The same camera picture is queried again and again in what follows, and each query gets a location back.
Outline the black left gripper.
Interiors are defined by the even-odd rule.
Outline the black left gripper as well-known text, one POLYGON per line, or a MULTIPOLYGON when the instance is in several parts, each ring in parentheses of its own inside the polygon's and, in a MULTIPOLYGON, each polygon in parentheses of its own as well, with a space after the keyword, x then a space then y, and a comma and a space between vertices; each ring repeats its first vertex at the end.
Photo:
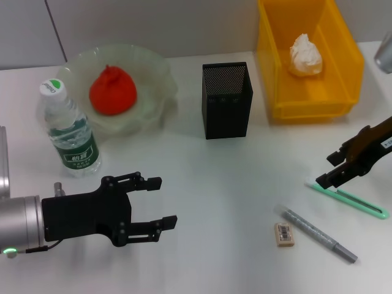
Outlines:
POLYGON ((133 243, 156 243, 163 231, 173 230, 178 217, 130 223, 127 193, 159 190, 162 178, 145 179, 139 171, 103 178, 94 192, 45 198, 42 214, 45 241, 59 241, 94 234, 104 235, 116 247, 133 243))

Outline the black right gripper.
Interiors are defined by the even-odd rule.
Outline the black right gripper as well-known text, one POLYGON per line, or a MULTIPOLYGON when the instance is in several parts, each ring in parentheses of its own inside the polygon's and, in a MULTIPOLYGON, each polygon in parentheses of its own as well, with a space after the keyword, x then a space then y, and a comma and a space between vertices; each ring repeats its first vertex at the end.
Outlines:
POLYGON ((327 161, 336 168, 315 181, 322 188, 339 187, 357 176, 366 175, 378 160, 390 152, 391 117, 374 127, 363 127, 356 136, 327 156, 327 161))

